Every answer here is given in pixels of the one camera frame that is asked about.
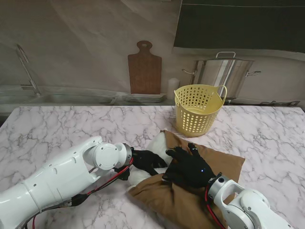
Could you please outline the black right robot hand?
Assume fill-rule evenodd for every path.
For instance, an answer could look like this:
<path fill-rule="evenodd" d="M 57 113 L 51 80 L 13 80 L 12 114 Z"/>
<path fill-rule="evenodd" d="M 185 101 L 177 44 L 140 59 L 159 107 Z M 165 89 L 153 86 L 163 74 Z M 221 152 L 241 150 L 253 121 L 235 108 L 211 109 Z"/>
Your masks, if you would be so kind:
<path fill-rule="evenodd" d="M 216 175 L 200 156 L 195 144 L 188 143 L 189 152 L 176 146 L 166 151 L 175 162 L 170 164 L 162 179 L 180 187 L 203 188 Z"/>

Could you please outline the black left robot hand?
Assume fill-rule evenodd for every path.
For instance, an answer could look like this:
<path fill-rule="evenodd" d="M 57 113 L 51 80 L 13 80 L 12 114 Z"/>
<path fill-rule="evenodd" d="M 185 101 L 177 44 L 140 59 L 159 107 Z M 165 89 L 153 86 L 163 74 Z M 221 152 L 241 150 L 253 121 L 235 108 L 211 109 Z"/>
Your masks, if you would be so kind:
<path fill-rule="evenodd" d="M 133 165 L 151 176 L 157 175 L 156 168 L 166 168 L 166 162 L 157 154 L 149 150 L 134 150 L 132 148 Z"/>

